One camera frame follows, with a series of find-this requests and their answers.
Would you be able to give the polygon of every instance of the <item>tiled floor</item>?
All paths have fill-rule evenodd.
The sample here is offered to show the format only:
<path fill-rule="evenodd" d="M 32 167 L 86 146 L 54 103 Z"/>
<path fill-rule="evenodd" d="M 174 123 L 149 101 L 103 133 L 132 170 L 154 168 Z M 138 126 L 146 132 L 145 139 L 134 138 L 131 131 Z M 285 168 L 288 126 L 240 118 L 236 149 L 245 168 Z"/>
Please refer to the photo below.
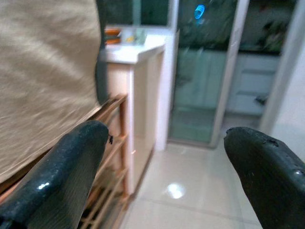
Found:
<path fill-rule="evenodd" d="M 261 229 L 223 141 L 154 154 L 121 229 Z"/>

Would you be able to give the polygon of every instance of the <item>blue light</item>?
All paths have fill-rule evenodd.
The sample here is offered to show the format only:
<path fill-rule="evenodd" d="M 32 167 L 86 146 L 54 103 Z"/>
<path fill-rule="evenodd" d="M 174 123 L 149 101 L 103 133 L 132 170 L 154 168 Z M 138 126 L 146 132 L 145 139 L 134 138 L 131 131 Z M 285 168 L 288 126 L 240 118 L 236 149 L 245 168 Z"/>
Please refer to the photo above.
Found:
<path fill-rule="evenodd" d="M 205 6 L 204 5 L 198 5 L 195 9 L 195 19 L 200 19 L 204 13 Z"/>

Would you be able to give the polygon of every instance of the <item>beige fabric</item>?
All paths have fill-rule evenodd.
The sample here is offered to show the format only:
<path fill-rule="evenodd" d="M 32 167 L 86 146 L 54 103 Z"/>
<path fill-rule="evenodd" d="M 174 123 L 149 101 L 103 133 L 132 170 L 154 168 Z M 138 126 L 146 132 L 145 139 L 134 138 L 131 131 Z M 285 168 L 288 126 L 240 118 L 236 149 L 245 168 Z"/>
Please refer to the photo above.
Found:
<path fill-rule="evenodd" d="M 0 183 L 97 105 L 94 0 L 0 1 Z"/>

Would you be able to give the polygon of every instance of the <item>white countertop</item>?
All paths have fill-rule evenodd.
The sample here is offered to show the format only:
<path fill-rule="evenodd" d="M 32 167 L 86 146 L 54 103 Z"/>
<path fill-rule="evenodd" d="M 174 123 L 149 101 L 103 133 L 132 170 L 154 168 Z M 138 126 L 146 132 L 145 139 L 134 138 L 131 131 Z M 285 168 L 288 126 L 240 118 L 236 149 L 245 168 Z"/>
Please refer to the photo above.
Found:
<path fill-rule="evenodd" d="M 106 46 L 108 63 L 136 64 L 164 51 L 165 44 L 110 44 Z"/>

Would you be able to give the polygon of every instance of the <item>wooden rack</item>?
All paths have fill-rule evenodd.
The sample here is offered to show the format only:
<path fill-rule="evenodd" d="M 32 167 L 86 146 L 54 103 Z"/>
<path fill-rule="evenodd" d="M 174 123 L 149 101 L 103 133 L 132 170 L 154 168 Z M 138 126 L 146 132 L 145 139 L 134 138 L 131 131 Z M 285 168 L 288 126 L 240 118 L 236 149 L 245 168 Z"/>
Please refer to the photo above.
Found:
<path fill-rule="evenodd" d="M 124 211 L 128 206 L 126 149 L 127 138 L 125 126 L 126 111 L 125 95 L 112 99 L 106 107 L 98 112 L 92 119 L 104 122 L 111 120 L 112 113 L 119 108 L 120 129 L 119 136 L 113 139 L 113 147 L 106 156 L 96 173 L 93 188 L 89 195 L 87 206 L 81 218 L 80 229 L 118 228 Z M 120 168 L 111 168 L 113 159 L 120 155 Z"/>

